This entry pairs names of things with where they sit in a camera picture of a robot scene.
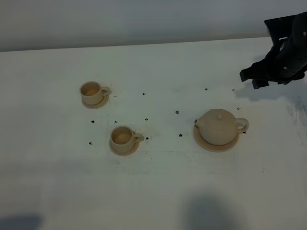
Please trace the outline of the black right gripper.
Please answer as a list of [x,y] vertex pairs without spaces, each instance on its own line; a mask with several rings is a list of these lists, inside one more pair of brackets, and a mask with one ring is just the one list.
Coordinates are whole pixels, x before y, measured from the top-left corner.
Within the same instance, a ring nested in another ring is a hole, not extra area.
[[307,70],[307,13],[264,21],[273,47],[266,58],[240,72],[242,82],[252,80],[254,89],[269,81],[288,84],[304,78]]

